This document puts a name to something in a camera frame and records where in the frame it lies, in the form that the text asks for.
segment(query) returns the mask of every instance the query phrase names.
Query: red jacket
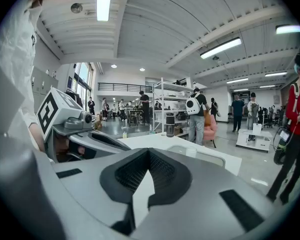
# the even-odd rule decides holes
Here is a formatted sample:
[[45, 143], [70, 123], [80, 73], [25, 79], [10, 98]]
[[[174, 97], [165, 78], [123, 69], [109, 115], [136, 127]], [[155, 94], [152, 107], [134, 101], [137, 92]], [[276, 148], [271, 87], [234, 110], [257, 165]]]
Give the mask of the red jacket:
[[295, 112], [293, 112], [295, 100], [296, 100], [295, 88], [291, 86], [289, 90], [289, 99], [288, 99], [288, 104], [286, 106], [285, 115], [288, 119], [291, 119], [290, 131], [293, 131], [295, 129], [294, 134], [300, 135], [300, 122], [297, 123], [298, 116], [300, 113], [300, 86], [299, 86], [299, 98], [296, 103]]

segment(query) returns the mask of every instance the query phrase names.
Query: ceiling light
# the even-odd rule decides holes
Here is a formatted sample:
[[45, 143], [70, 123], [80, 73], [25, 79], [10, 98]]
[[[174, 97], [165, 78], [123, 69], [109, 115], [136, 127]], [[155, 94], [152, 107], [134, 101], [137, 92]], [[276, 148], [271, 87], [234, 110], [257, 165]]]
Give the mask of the ceiling light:
[[276, 26], [275, 28], [276, 34], [297, 33], [297, 32], [300, 32], [299, 25], [281, 25], [281, 26]]
[[226, 82], [227, 84], [232, 84], [232, 83], [235, 83], [235, 82], [241, 82], [241, 81], [247, 81], [248, 78], [242, 78], [242, 79], [238, 79], [238, 80], [232, 80], [232, 81], [228, 81]]
[[218, 46], [216, 46], [215, 48], [213, 49], [210, 49], [208, 51], [205, 51], [204, 53], [201, 53], [200, 54], [200, 57], [202, 59], [206, 59], [212, 55], [215, 55], [217, 53], [220, 53], [224, 50], [227, 50], [229, 48], [232, 48], [232, 47], [235, 47], [235, 46], [238, 46], [238, 45], [241, 45], [241, 39], [239, 37], [235, 38], [235, 39], [232, 39], [228, 42], [225, 42], [223, 44], [220, 44]]
[[265, 85], [265, 86], [260, 86], [260, 88], [270, 88], [270, 87], [276, 87], [275, 85]]
[[249, 89], [239, 89], [239, 90], [234, 90], [234, 92], [241, 92], [241, 91], [248, 91]]
[[284, 76], [284, 75], [286, 75], [287, 73], [288, 73], [288, 72], [269, 73], [269, 74], [265, 74], [265, 77]]
[[109, 20], [110, 0], [96, 0], [96, 19], [107, 22]]

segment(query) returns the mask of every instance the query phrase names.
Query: table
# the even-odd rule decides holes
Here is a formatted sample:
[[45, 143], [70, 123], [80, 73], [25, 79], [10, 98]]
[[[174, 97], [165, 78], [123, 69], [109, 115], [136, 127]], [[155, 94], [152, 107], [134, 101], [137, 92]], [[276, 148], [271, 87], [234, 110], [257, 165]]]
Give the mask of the table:
[[[254, 135], [255, 140], [248, 141], [249, 135]], [[240, 129], [236, 146], [266, 151], [268, 153], [272, 134], [262, 130], [260, 134], [253, 134], [253, 130]]]
[[[193, 142], [187, 141], [185, 139], [179, 137], [167, 137], [166, 133], [157, 133], [150, 134], [145, 136], [131, 137], [131, 138], [121, 138], [119, 139], [121, 142], [126, 144], [131, 149], [137, 148], [156, 148], [167, 150], [172, 146], [182, 146], [184, 148], [194, 147], [198, 152], [207, 154], [209, 156], [214, 156], [218, 158], [222, 158], [225, 161], [224, 168], [231, 172], [232, 174], [238, 176], [242, 159], [239, 157], [235, 157], [226, 153], [222, 153], [205, 146], [200, 146]], [[197, 159], [206, 160], [203, 157], [197, 156]]]
[[131, 118], [132, 116], [136, 116], [136, 125], [139, 124], [139, 115], [140, 113], [143, 113], [142, 110], [129, 110], [129, 127], [131, 127]]

